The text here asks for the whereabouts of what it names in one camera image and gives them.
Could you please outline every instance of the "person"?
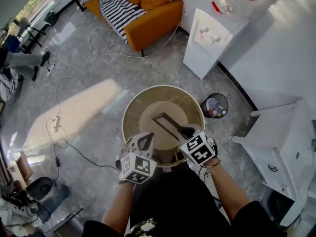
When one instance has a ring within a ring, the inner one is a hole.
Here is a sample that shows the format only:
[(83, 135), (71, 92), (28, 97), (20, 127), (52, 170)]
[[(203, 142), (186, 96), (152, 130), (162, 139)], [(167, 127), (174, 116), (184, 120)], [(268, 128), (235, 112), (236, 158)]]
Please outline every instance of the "person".
[(82, 237), (124, 236), (129, 219), (127, 237), (286, 236), (258, 201), (249, 201), (217, 157), (204, 166), (230, 223), (203, 181), (184, 162), (171, 172), (157, 174), (160, 168), (156, 168), (153, 177), (141, 185), (120, 184), (102, 221), (85, 222)]
[(35, 202), (18, 206), (9, 201), (7, 197), (1, 196), (0, 219), (2, 230), (0, 236), (10, 236), (11, 234), (18, 237), (32, 235), (36, 227), (48, 221), (60, 204), (69, 199), (70, 191), (66, 185), (62, 185), (59, 190), (41, 204)]
[[(1, 31), (0, 44), (4, 41), (7, 35), (8, 26)], [(50, 53), (46, 52), (42, 55), (12, 53), (0, 47), (0, 68), (14, 69), (17, 73), (23, 75), (25, 78), (35, 81), (38, 73), (38, 66), (44, 66), (45, 62), (49, 59)]]

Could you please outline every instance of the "striped blanket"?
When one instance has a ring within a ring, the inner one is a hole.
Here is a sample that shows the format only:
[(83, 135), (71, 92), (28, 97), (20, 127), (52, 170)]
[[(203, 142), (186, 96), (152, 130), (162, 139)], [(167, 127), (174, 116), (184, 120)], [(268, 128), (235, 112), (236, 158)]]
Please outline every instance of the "striped blanket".
[(11, 77), (0, 74), (0, 97), (5, 103), (11, 102), (19, 85), (19, 74), (10, 69)]
[[(87, 1), (90, 0), (81, 0), (80, 3), (83, 4)], [(99, 10), (105, 21), (125, 44), (128, 43), (124, 32), (125, 26), (146, 14), (146, 11), (140, 5), (126, 0), (99, 0)]]

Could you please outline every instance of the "white box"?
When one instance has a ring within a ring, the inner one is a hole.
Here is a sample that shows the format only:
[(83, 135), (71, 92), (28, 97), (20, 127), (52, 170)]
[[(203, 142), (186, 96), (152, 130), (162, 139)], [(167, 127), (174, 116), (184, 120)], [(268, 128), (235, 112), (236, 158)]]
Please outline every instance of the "white box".
[(182, 145), (180, 149), (197, 165), (203, 165), (215, 156), (213, 140), (208, 138), (204, 131)]
[(157, 163), (153, 160), (129, 153), (122, 162), (122, 179), (142, 184), (153, 176)]
[(203, 79), (248, 22), (230, 21), (211, 4), (196, 8), (183, 63)]

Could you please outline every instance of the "gray pants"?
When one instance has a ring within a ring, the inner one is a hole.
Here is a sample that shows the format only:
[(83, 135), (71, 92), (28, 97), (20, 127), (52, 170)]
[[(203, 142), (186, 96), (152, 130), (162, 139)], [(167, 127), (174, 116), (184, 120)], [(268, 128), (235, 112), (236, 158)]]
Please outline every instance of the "gray pants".
[(42, 58), (41, 55), (8, 52), (4, 67), (14, 69), (20, 75), (32, 79), (34, 69), (29, 66), (39, 66), (42, 62)]

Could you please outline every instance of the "marble floor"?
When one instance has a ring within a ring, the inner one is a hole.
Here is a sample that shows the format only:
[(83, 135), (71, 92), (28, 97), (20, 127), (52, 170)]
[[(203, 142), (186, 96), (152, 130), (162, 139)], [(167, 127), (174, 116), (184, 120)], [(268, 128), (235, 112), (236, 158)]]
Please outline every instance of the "marble floor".
[[(56, 63), (49, 77), (39, 77), (35, 82), (23, 81), (22, 90), (15, 103), (6, 105), (0, 117), (0, 141), (7, 156), (13, 157), (23, 150), (34, 175), (57, 177), (55, 154), (46, 131), (46, 121), (51, 116), (61, 117), (60, 133), (51, 133), (56, 142), (61, 135), (83, 154), (98, 164), (114, 165), (118, 151), (124, 146), (121, 122), (124, 110), (141, 90), (159, 84), (180, 87), (201, 103), (210, 93), (224, 94), (229, 102), (227, 115), (222, 119), (206, 119), (206, 133), (213, 137), (219, 148), (219, 158), (232, 177), (246, 190), (251, 200), (261, 200), (267, 188), (262, 176), (240, 145), (231, 141), (234, 135), (244, 136), (252, 127), (252, 111), (229, 78), (216, 67), (200, 80), (184, 64), (186, 44), (172, 39), (163, 49), (147, 58), (129, 58), (108, 50), (93, 51), (77, 71), (81, 60), (90, 52), (84, 37), (91, 36), (94, 49), (116, 44), (112, 50), (127, 55), (140, 56), (90, 11), (81, 12), (71, 5), (59, 17), (54, 27), (41, 37), (43, 48), (33, 53), (54, 53), (50, 63)], [(172, 33), (145, 49), (145, 55), (161, 47)], [(185, 41), (182, 35), (177, 37)], [(39, 74), (45, 73), (46, 66)], [(58, 184), (66, 184), (72, 199), (63, 203), (51, 220), (48, 229), (69, 212), (83, 207), (79, 217), (100, 220), (107, 210), (118, 186), (118, 173), (110, 168), (96, 167), (82, 158), (71, 147), (56, 147), (60, 159)], [(212, 180), (206, 180), (216, 195)]]

